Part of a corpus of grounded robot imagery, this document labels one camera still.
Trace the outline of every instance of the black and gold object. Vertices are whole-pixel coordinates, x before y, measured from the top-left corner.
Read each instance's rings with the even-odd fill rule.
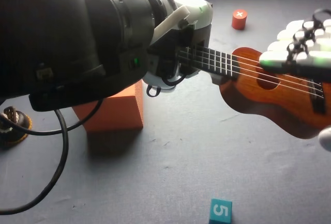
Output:
[[[13,106],[4,109],[1,113],[4,117],[8,118],[12,122],[21,127],[28,129],[32,128],[31,119],[21,111],[16,111]],[[0,145],[1,146],[13,146],[22,142],[27,137],[26,133],[16,131],[0,121]]]

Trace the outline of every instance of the ukulele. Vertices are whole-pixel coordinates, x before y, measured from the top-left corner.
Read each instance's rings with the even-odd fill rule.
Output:
[[[261,52],[238,48],[232,54],[206,47],[183,48],[182,66],[208,72],[235,111],[265,116],[289,134],[309,139],[331,124],[331,84],[266,72]]]

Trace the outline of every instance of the ukulele body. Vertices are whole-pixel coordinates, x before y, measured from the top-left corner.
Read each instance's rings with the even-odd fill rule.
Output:
[[[223,78],[219,88],[225,102],[245,114],[269,118],[289,134],[309,139],[331,125],[331,84],[323,83],[324,113],[313,107],[313,89],[307,79],[272,74],[259,66],[261,53],[251,48],[238,48],[240,75],[237,80]]]

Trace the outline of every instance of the sound hole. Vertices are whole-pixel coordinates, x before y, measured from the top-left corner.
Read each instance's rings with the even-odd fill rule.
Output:
[[[256,68],[256,71],[259,73],[257,82],[262,89],[270,91],[278,86],[279,79],[275,74],[266,72],[262,68]]]

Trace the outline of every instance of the orange block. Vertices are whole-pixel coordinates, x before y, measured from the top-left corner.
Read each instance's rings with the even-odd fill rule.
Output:
[[[96,102],[73,107],[78,119],[86,117]],[[84,124],[86,132],[143,128],[142,81],[105,98],[98,112]]]

